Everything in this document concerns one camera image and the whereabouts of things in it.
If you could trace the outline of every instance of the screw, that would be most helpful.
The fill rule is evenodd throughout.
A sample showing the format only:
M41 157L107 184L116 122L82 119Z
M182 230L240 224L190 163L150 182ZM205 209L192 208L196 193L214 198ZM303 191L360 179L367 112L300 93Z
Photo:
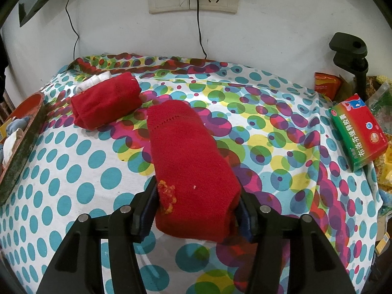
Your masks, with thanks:
M121 213L128 213L129 211L131 211L131 206L129 206L129 205L123 205L123 206L120 208L120 212L121 212Z
M262 206L260 207L260 211L261 211L262 213L270 213L270 212L271 212L271 208L270 208L269 206L267 206L267 205L262 205Z
M308 214L305 214L302 216L303 221L310 223L312 222L313 218L311 216L309 216Z
M78 217L79 222L85 222L85 221L87 221L88 219L89 219L89 216L88 216L87 214L81 214L81 215Z

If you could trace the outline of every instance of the red sock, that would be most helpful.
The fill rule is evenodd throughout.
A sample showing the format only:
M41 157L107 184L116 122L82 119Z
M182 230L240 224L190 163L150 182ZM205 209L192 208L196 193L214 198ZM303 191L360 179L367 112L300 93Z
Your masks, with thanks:
M181 238L222 242L233 232L240 184L198 114L170 100L147 111L160 209L156 226Z
M138 81L131 73L107 79L71 97L74 124L94 130L142 106Z

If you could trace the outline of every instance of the plastic bag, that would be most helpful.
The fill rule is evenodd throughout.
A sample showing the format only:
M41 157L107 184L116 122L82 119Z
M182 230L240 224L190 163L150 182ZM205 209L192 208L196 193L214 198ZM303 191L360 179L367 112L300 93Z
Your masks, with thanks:
M380 124L383 132L392 134L392 86L383 83L366 105Z

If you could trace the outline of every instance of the black cable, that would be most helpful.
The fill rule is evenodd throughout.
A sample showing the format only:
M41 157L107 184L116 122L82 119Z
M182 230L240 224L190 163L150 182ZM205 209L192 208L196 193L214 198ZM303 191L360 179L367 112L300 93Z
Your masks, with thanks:
M199 1L199 0L196 0L196 4L197 4L197 11L196 11L197 26L199 27L199 43L200 43L201 49L203 50L203 53L204 53L204 55L205 55L205 58L204 58L204 59L206 60L206 59L207 59L207 53L205 52L204 47L203 47L203 42L201 41L201 30L200 30L200 20L199 20L200 1Z
M77 31L75 30L75 28L73 27L72 19L71 19L71 16L69 15L69 12L68 12L68 9L67 9L67 8L68 8L68 3L69 3L69 0L67 1L67 4L65 5L65 12L67 12L68 19L69 19L69 23L71 24L72 31L74 31L74 33L78 36L78 38L76 39L75 45L74 45L74 60L75 60L75 49L76 49L76 44L78 43L80 36L79 36L79 34L77 33Z

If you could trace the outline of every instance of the white wall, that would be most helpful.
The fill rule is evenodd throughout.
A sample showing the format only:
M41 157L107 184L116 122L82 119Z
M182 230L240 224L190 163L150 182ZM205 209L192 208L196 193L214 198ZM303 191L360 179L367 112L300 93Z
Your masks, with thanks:
M72 61L76 36L66 1L50 0L22 28L15 8L3 27L23 97ZM77 56L203 56L195 11L150 15L147 0L71 0L69 10L81 35ZM370 74L392 76L392 31L372 0L240 0L237 14L202 11L200 21L210 59L262 68L313 87L314 72L351 77L334 66L328 47L341 31L366 42Z

